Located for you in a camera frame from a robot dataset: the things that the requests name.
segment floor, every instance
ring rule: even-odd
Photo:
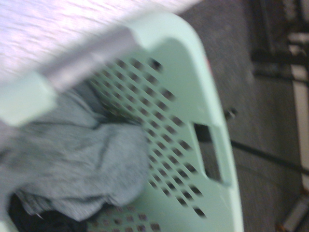
[[[181,14],[204,44],[231,139],[299,163],[293,87],[252,75],[256,45],[249,0],[205,0]],[[301,189],[301,176],[234,149],[245,232],[273,232]],[[308,231],[303,225],[300,232]]]

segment white surface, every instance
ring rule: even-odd
[[[2,0],[0,82],[9,81],[152,8],[179,13],[200,0]]]

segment laundry basket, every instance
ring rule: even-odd
[[[107,107],[142,124],[149,178],[135,202],[104,211],[88,231],[242,232],[231,144],[198,35],[170,13],[148,14],[126,28],[139,46],[93,72],[91,83]],[[216,180],[207,176],[199,146],[209,134]]]

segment gray cloth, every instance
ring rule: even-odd
[[[106,120],[72,90],[57,109],[21,129],[20,138],[41,149],[37,155],[50,164],[16,192],[29,214],[57,210],[80,221],[104,203],[126,205],[142,192],[148,170],[144,132]]]

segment ventilation hole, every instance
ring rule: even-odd
[[[141,100],[141,102],[144,104],[144,105],[146,105],[146,106],[149,106],[150,105],[150,101],[148,101],[147,99],[143,99],[143,100]]]
[[[141,112],[143,115],[145,115],[145,116],[148,116],[148,115],[149,115],[148,111],[145,110],[144,108],[141,108],[141,109],[140,109],[140,112]]]
[[[163,166],[164,166],[167,170],[170,170],[170,169],[171,169],[171,166],[170,166],[168,163],[163,162],[162,164],[163,164]]]
[[[168,99],[170,101],[175,98],[175,96],[171,92],[169,92],[167,89],[164,89],[161,93],[162,93],[163,97],[165,97],[166,99]]]
[[[175,181],[177,184],[183,185],[182,180],[181,180],[180,178],[178,178],[177,176],[174,176],[173,179],[174,179],[174,181]]]
[[[152,125],[154,128],[158,128],[159,127],[159,125],[155,121],[152,121],[150,123],[150,125]]]
[[[139,225],[139,226],[137,226],[137,231],[146,232],[146,227],[144,225]]]
[[[125,76],[123,76],[122,73],[120,73],[120,72],[117,72],[117,73],[116,73],[116,76],[117,76],[120,80],[123,80],[124,77],[125,77]]]
[[[185,141],[180,141],[179,144],[180,144],[180,146],[182,146],[185,150],[191,149],[190,145],[187,144]]]
[[[167,185],[168,187],[171,189],[171,190],[175,190],[176,187],[171,183],[171,182],[167,182]]]
[[[191,189],[192,192],[195,193],[196,195],[202,195],[202,193],[200,192],[200,190],[198,190],[197,187],[195,187],[195,186],[190,186],[190,189]]]
[[[130,78],[137,83],[140,81],[140,78],[135,73],[131,73]]]
[[[135,212],[135,207],[132,206],[132,205],[129,205],[129,206],[127,206],[126,208],[127,208],[128,211],[130,211],[130,212]]]
[[[163,121],[165,118],[164,118],[164,116],[160,113],[160,112],[156,112],[155,114],[154,114],[154,116],[156,116],[159,120],[161,120],[161,121]]]
[[[106,71],[106,70],[104,70],[102,74],[103,74],[104,76],[106,76],[107,78],[110,78],[110,77],[111,77],[111,74],[110,74],[108,71]]]
[[[186,192],[183,192],[183,195],[184,195],[184,197],[186,198],[186,199],[188,199],[188,200],[193,200],[193,197],[186,191]]]
[[[173,149],[173,152],[174,152],[175,155],[178,156],[178,157],[183,156],[183,153],[182,153],[180,150],[178,150],[177,148],[174,148],[174,149]]]
[[[105,85],[107,88],[110,88],[110,87],[111,87],[111,84],[110,84],[110,83],[108,83],[107,81],[106,81],[106,82],[104,82],[104,85]]]
[[[96,79],[93,80],[92,83],[95,84],[96,86],[100,86],[100,82],[98,80],[96,80]]]
[[[194,211],[197,215],[199,215],[202,218],[206,218],[206,215],[203,213],[203,211],[200,208],[194,208]]]
[[[117,99],[119,99],[119,100],[122,100],[122,96],[121,96],[119,93],[116,93],[116,94],[115,94],[115,97],[116,97]]]
[[[143,64],[140,63],[138,60],[136,59],[132,59],[131,60],[131,64],[138,70],[142,69],[143,68]]]
[[[167,195],[168,197],[170,196],[170,192],[169,192],[166,188],[163,188],[162,191],[163,191],[164,194]]]
[[[126,108],[127,108],[130,112],[133,112],[133,111],[134,111],[133,107],[130,106],[130,105],[128,105]]]
[[[160,168],[158,171],[162,176],[167,176],[167,173],[162,168]]]
[[[157,106],[161,109],[161,110],[164,110],[166,111],[168,109],[168,106],[165,105],[163,102],[158,102],[157,103]]]
[[[127,227],[125,228],[125,232],[134,232],[132,227]]]
[[[179,175],[181,175],[183,178],[189,178],[188,175],[183,170],[177,170]]]
[[[155,94],[154,90],[150,87],[147,87],[145,89],[145,92],[149,95],[149,96],[153,96]]]
[[[190,164],[190,163],[187,163],[185,164],[185,167],[192,173],[197,173],[197,170]]]
[[[177,125],[177,126],[182,126],[183,122],[177,118],[176,116],[172,118],[172,121]]]
[[[172,139],[171,139],[168,135],[166,135],[166,134],[163,135],[162,138],[163,138],[166,142],[168,142],[168,143],[169,143],[170,141],[172,141]]]
[[[145,214],[139,214],[139,219],[141,221],[147,221],[147,216]]]
[[[156,159],[153,156],[149,156],[149,159],[151,160],[152,163],[157,163]]]
[[[179,203],[180,203],[182,206],[188,206],[184,199],[178,197],[177,200],[179,201]]]
[[[158,82],[158,80],[157,80],[154,76],[152,76],[152,75],[150,75],[150,74],[149,74],[149,76],[146,78],[146,80],[149,81],[149,82],[150,82],[151,84],[153,84],[153,85],[156,85],[157,82]]]
[[[130,102],[132,102],[132,103],[134,103],[134,102],[136,101],[136,99],[133,98],[132,96],[127,96],[127,99],[128,99]]]
[[[153,231],[161,231],[160,225],[157,223],[151,224],[150,227]]]
[[[197,134],[197,140],[204,163],[205,174],[215,181],[221,181],[222,179],[220,175],[219,164],[211,139],[209,127],[205,125],[194,124],[194,129]]]
[[[133,216],[127,216],[127,217],[126,217],[126,221],[127,221],[127,222],[133,222],[133,221],[134,221]]]
[[[110,223],[109,220],[103,220],[103,225],[104,225],[104,226],[110,226],[111,223]]]
[[[162,156],[162,153],[160,151],[158,151],[157,149],[153,150],[154,153],[158,156],[158,157],[161,157]]]
[[[178,161],[177,161],[173,156],[169,156],[169,160],[170,160],[173,164],[178,163]]]
[[[152,186],[153,188],[157,188],[157,185],[155,185],[155,183],[154,183],[153,181],[149,181],[149,184],[151,184],[151,186]]]
[[[122,60],[119,59],[116,63],[120,68],[126,68],[126,63],[124,63]]]
[[[156,136],[156,134],[155,134],[155,133],[153,132],[153,130],[151,130],[151,129],[148,129],[147,132],[148,132],[148,134],[150,134],[152,137],[155,137],[155,136]]]
[[[159,177],[159,176],[157,176],[157,175],[154,175],[154,179],[155,179],[157,182],[161,182],[160,177]]]
[[[121,225],[122,224],[122,220],[121,219],[114,219],[114,222],[116,225]]]
[[[151,59],[149,66],[158,72],[162,71],[162,65],[155,59]]]
[[[119,89],[119,90],[123,90],[124,89],[124,87],[122,86],[122,84],[120,84],[120,83],[118,83],[117,85],[116,85],[116,87]]]
[[[171,126],[166,126],[165,129],[166,129],[169,133],[171,133],[171,134],[176,133],[176,131],[174,130],[174,128],[171,127]]]
[[[131,86],[129,87],[129,89],[130,89],[133,93],[138,93],[138,91],[139,91],[139,89],[136,88],[135,85],[131,85]]]
[[[161,143],[161,142],[158,142],[157,145],[159,146],[159,148],[161,148],[162,150],[166,149],[166,146]]]

